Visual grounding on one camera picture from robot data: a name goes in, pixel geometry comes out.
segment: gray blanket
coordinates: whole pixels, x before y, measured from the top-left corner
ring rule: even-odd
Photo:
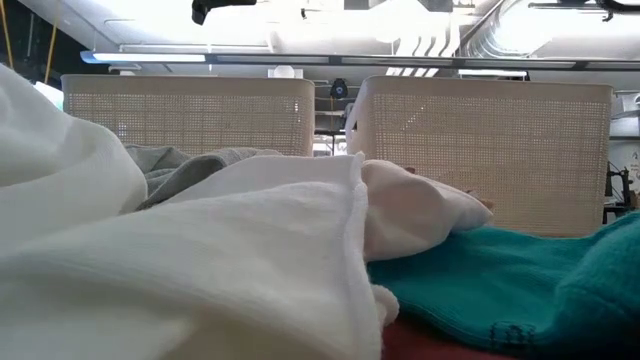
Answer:
[[[159,204],[220,169],[255,155],[276,155],[272,150],[228,148],[191,157],[174,147],[151,148],[127,145],[127,152],[138,165],[148,186],[148,198],[138,210]]]

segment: red fabric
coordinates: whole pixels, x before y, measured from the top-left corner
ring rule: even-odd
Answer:
[[[382,334],[382,360],[505,360],[504,355],[475,350],[438,334],[426,326],[402,319],[387,326]]]

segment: wicker panel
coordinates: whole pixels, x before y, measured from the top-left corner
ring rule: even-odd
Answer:
[[[580,236],[602,222],[611,88],[373,77],[349,151],[496,202],[498,226]]]
[[[197,155],[223,147],[311,156],[313,83],[297,79],[63,76],[65,111],[124,143],[176,146]]]

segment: white cloth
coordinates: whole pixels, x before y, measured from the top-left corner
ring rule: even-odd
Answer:
[[[144,176],[112,132],[59,111],[0,65],[0,253],[132,211],[146,196]]]
[[[493,214],[474,197],[414,175],[388,161],[367,160],[367,261],[414,255],[441,244],[451,231],[486,224]]]
[[[0,359],[380,357],[361,155],[257,157],[114,216],[146,188],[113,134],[1,66],[0,116]]]
[[[247,160],[241,178],[257,183],[262,163],[286,160]],[[378,358],[362,159],[289,160],[289,181],[268,189],[162,205],[0,257],[0,358]],[[311,169],[334,178],[296,181]]]

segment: teal towel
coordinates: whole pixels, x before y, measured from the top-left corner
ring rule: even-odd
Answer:
[[[368,268],[402,313],[469,345],[534,355],[640,343],[639,213],[580,239],[484,227]]]

